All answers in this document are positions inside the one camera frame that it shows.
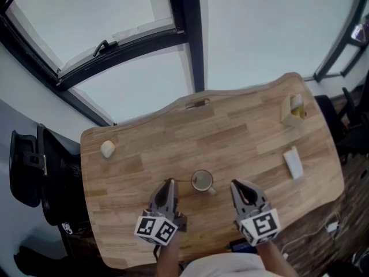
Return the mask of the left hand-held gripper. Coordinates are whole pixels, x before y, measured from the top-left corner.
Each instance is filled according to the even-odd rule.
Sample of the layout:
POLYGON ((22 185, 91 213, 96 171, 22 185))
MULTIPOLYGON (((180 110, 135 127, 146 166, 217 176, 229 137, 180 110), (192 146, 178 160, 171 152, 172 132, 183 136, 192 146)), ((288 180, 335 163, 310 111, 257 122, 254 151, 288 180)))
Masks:
POLYGON ((138 217, 134 235, 167 246, 176 232, 187 231, 187 216, 177 210, 179 187, 175 179, 163 181, 152 193, 149 207, 138 217))

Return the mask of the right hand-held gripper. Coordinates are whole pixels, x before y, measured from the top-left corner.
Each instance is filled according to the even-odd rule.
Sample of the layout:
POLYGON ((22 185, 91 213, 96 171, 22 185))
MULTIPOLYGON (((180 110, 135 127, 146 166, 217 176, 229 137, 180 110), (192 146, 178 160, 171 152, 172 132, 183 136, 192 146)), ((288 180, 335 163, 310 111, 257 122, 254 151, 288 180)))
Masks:
POLYGON ((251 246, 276 238, 281 231, 277 209, 272 208, 263 190, 249 182, 233 179, 231 194, 237 217, 234 224, 251 246))

